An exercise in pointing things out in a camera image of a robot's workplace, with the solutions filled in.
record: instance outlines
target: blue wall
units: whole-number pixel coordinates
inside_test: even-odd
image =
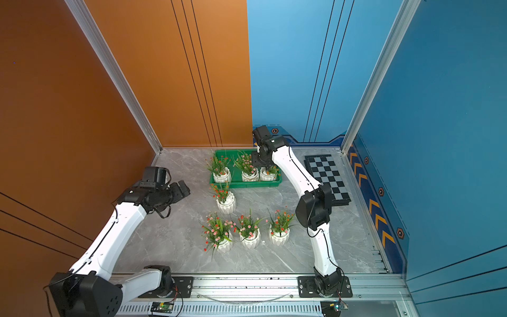
[[[505,290],[440,300],[505,287],[507,269],[419,291],[507,266],[507,248],[466,260],[507,244],[506,16],[504,1],[421,1],[359,130],[410,236],[422,317],[507,308]]]
[[[297,141],[303,142],[329,23],[304,141],[310,141],[312,126],[312,142],[315,138],[317,142],[329,142],[347,130],[402,1],[355,0],[353,8],[352,2],[336,0],[330,22],[332,0],[248,0],[254,125],[280,125]],[[351,9],[336,72],[332,76]]]

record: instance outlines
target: white geometric pot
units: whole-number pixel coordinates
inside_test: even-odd
[[[229,168],[225,168],[225,175],[217,175],[213,173],[213,179],[215,180],[215,183],[225,183],[230,182],[232,179],[231,172],[229,171]]]
[[[253,239],[249,239],[249,238],[243,238],[243,236],[240,234],[239,235],[239,240],[241,241],[241,244],[247,248],[247,249],[255,249],[255,247],[259,244],[259,242],[261,241],[261,231],[259,229],[257,229],[254,233],[254,238]]]
[[[256,182],[259,180],[259,170],[255,169],[255,173],[247,174],[245,172],[241,172],[241,180],[244,182]]]
[[[227,237],[232,240],[232,235],[231,235],[230,231],[229,231],[229,235]],[[226,253],[231,248],[232,248],[232,242],[230,242],[227,239],[224,239],[224,241],[220,242],[219,246],[216,247],[216,250],[220,253]]]
[[[281,237],[280,234],[275,232],[275,234],[271,234],[271,226],[269,226],[269,237],[271,239],[271,242],[273,242],[276,246],[282,246],[288,241],[288,236],[291,233],[291,229],[287,229],[287,233],[282,232]]]
[[[266,168],[261,167],[261,181],[267,182],[267,181],[275,181],[276,180],[276,174],[267,174]]]
[[[224,203],[219,202],[217,199],[216,204],[223,214],[232,214],[236,210],[236,197],[234,197],[233,193],[229,192]]]

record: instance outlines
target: green plastic tray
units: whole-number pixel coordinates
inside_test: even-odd
[[[229,170],[232,173],[232,180],[230,184],[230,188],[252,188],[252,187],[277,187],[282,182],[282,176],[279,175],[278,178],[275,181],[267,181],[267,182],[243,182],[241,180],[241,170],[233,165],[234,161],[242,155],[242,153],[248,153],[250,154],[253,150],[217,150],[216,156],[221,157],[222,155],[224,157],[228,157],[231,159],[231,163],[229,163]],[[213,179],[213,173],[211,173],[211,176],[209,178],[210,184],[215,184],[217,186],[220,186],[219,183],[215,183]]]

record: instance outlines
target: orange wall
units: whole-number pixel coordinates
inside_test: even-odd
[[[85,2],[163,146],[251,146],[246,0]]]
[[[0,210],[77,244],[0,213],[1,229],[33,241],[0,231],[0,315],[47,316],[42,287],[154,153],[64,1],[4,2],[0,43],[0,192],[88,237],[0,195]]]

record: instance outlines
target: chessboard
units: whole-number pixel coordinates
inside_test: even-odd
[[[305,156],[306,170],[322,184],[329,183],[333,191],[333,206],[348,205],[351,200],[331,154]]]

